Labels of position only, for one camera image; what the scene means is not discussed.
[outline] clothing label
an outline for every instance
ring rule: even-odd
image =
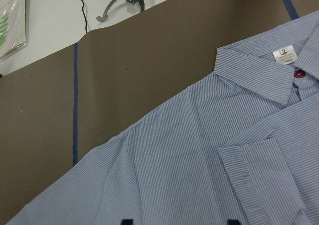
[[[273,52],[273,55],[275,57],[276,62],[287,65],[293,62],[296,62],[298,59],[298,56],[294,50],[294,47],[292,45],[288,47],[284,47],[282,49],[279,49],[278,51]]]

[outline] brown surface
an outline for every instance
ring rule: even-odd
[[[73,47],[0,79],[0,224],[72,167]]]
[[[212,72],[217,47],[289,20],[281,0],[168,0],[91,31],[79,42],[79,158]]]
[[[316,0],[293,0],[300,15]],[[79,158],[289,21],[281,0],[168,0],[79,42]],[[73,46],[0,79],[0,224],[72,166]]]

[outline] shirt sleeve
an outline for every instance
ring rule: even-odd
[[[141,222],[140,196],[125,132],[91,150],[7,225],[120,225]]]

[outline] shirt collar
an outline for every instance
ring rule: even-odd
[[[319,11],[217,49],[214,73],[265,98],[286,104],[295,69],[258,56],[309,38],[294,67],[319,79]]]

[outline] red button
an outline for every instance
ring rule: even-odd
[[[302,78],[306,75],[306,73],[303,70],[297,70],[295,71],[295,77],[296,78]]]

